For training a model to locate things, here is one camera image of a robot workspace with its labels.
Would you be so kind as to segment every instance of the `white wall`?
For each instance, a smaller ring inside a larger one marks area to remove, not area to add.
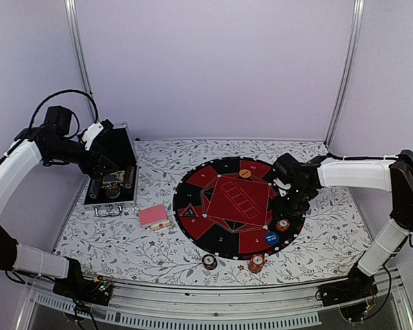
[[[384,155],[413,150],[413,1],[366,1],[361,37],[332,151]],[[388,220],[390,195],[356,190],[376,234]],[[413,306],[413,250],[398,265]]]
[[[80,86],[64,1],[0,0],[0,157],[44,97]],[[79,96],[50,104],[70,107],[90,123]],[[1,225],[20,242],[51,251],[82,179],[74,166],[34,169],[9,201]],[[21,292],[0,273],[0,330],[13,327]]]
[[[83,0],[93,92],[140,138],[324,140],[353,0]]]

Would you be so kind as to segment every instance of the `pink card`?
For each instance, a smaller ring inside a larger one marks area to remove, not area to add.
[[[146,208],[139,211],[139,222],[142,227],[153,225],[168,220],[167,212],[165,212],[165,206],[162,204]]]

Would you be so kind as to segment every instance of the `white floral table surface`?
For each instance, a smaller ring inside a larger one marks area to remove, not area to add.
[[[289,152],[299,161],[327,153],[320,142],[171,140],[134,142],[138,156],[137,209],[119,217],[98,218],[78,199],[54,253],[78,259],[88,274],[154,283],[200,286],[303,283],[346,275],[370,244],[363,219],[345,188],[322,189],[299,236],[267,258],[258,274],[246,261],[218,258],[209,271],[205,252],[174,220],[171,202],[182,177],[218,157],[244,156],[273,163]],[[137,210],[164,204],[172,226],[153,232],[140,227]]]

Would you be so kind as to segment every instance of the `table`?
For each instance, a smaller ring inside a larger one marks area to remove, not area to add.
[[[205,252],[182,233],[173,216],[174,190],[185,173],[219,157],[242,156],[273,163],[283,153],[305,162],[328,151],[321,142],[154,140],[136,141],[139,177],[136,208],[98,218],[78,198],[54,253],[79,260],[87,274],[115,280],[199,286],[254,286],[305,283],[345,276],[371,243],[346,188],[324,188],[311,202],[299,236],[267,258],[258,274],[247,262],[218,258],[204,269]],[[141,228],[137,211],[164,204],[172,226]]]

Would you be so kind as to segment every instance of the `poker chip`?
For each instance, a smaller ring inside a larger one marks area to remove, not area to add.
[[[206,270],[214,270],[218,266],[218,261],[212,254],[207,254],[202,258],[202,263]]]
[[[275,225],[275,227],[277,228],[279,232],[287,231],[289,229],[289,226],[290,226],[289,221],[286,219],[279,220]]]
[[[274,232],[267,232],[266,235],[264,235],[264,241],[269,245],[277,245],[280,238]]]
[[[264,256],[261,254],[255,254],[249,261],[248,269],[251,273],[259,273],[262,270],[264,263]]]

